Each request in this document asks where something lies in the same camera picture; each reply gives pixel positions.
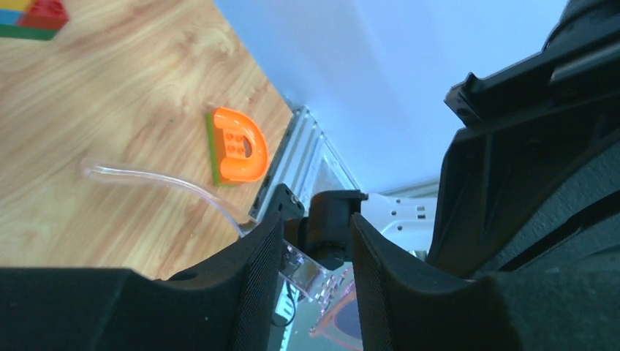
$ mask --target wood grain surface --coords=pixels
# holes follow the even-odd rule
[[[235,240],[174,189],[95,184],[84,157],[211,184],[204,115],[252,117],[276,150],[290,110],[209,0],[65,0],[52,42],[0,39],[0,266],[164,278]],[[248,211],[259,183],[221,188]]]

